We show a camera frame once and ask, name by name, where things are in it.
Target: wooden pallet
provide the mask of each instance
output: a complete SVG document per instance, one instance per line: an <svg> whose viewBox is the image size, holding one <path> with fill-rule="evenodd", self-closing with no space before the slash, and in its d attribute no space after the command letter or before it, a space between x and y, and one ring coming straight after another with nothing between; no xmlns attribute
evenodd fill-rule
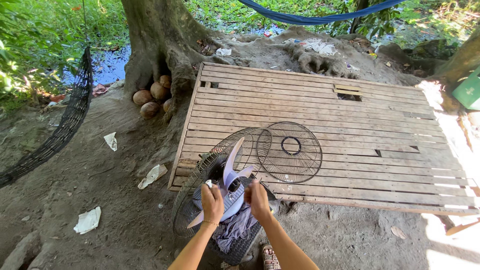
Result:
<svg viewBox="0 0 480 270"><path fill-rule="evenodd" d="M179 191L199 154L229 134L280 121L310 129L324 155L318 174L301 184L260 171L279 199L480 213L479 188L452 155L420 89L213 63L200 67L168 189Z"/></svg>

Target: blue hammock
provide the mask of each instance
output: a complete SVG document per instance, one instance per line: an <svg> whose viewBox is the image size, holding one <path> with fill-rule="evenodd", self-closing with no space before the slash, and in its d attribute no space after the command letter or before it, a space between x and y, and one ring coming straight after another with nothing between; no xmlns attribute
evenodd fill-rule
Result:
<svg viewBox="0 0 480 270"><path fill-rule="evenodd" d="M353 19L356 17L362 17L380 10L393 7L405 0L386 0L380 4L373 5L366 9L362 9L355 12L343 13L330 15L325 17L303 17L298 15L284 14L280 12L275 12L269 9L264 8L263 6L253 2L252 0L239 0L242 4L253 8L255 11L261 15L279 22L292 25L324 25L336 21L344 21L348 19Z"/></svg>

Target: brown coconut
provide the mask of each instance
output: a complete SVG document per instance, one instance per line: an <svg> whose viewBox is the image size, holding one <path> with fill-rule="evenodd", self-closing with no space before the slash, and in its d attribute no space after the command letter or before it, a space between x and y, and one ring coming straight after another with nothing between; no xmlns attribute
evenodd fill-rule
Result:
<svg viewBox="0 0 480 270"><path fill-rule="evenodd" d="M163 103L163 110L167 112L170 109L170 105L172 105L172 99L167 99L165 103Z"/></svg>
<svg viewBox="0 0 480 270"><path fill-rule="evenodd" d="M143 118L150 119L156 115L159 109L160 105L156 104L155 102L148 102L142 106L140 109L140 114Z"/></svg>
<svg viewBox="0 0 480 270"><path fill-rule="evenodd" d="M165 100L170 94L170 89L163 87L159 82L154 82L150 88L152 96L159 100Z"/></svg>
<svg viewBox="0 0 480 270"><path fill-rule="evenodd" d="M160 83L161 86L170 89L171 84L172 84L172 77L170 77L168 75L162 75L162 76L160 76L159 83Z"/></svg>
<svg viewBox="0 0 480 270"><path fill-rule="evenodd" d="M152 94L150 94L150 91L148 90L140 90L133 95L134 103L140 106L152 100L153 100Z"/></svg>

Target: fan guard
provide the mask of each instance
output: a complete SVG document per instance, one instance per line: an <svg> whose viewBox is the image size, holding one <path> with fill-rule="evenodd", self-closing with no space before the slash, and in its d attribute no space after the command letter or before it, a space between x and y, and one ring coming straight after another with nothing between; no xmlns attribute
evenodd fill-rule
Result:
<svg viewBox="0 0 480 270"><path fill-rule="evenodd" d="M263 163L265 170L287 183L302 183L314 177L322 165L322 148L313 133L293 122L268 127L272 145Z"/></svg>
<svg viewBox="0 0 480 270"><path fill-rule="evenodd" d="M223 167L228 155L242 137L244 137L244 141L235 157L233 169L240 171L253 165L254 169L251 179L260 170L272 143L272 135L268 129L245 128L218 143L208 153L207 157L197 163L197 166L195 166L195 169L175 199L172 219L173 232L176 236L182 238L192 237L199 230L199 224L189 229L187 229L187 226L201 211L198 207L201 205L200 201L202 198L200 186L208 179L212 179L212 182L215 182L218 178L222 178ZM241 182L244 187L248 184L248 181Z"/></svg>

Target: hammock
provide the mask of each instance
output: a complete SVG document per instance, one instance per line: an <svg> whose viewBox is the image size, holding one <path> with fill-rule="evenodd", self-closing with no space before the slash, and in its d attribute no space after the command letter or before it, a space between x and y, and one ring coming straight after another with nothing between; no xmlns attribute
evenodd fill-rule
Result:
<svg viewBox="0 0 480 270"><path fill-rule="evenodd" d="M42 163L47 162L70 142L87 114L92 97L90 94L92 82L92 59L90 58L90 48L87 47L80 60L71 98L59 126L35 152L23 157L17 164L0 173L0 188L13 183Z"/></svg>
<svg viewBox="0 0 480 270"><path fill-rule="evenodd" d="M368 14L393 7L405 0L386 0L385 2L370 6L366 9L362 9L359 11L330 15L325 17L303 17L298 15L284 14L284 13L275 12L267 8L264 8L263 6L253 2L252 0L239 0L239 1L242 4L254 9L261 15L275 21L283 22L286 24L292 24L292 25L324 25L324 24L328 24L336 21L344 21L348 19L366 16Z"/></svg>

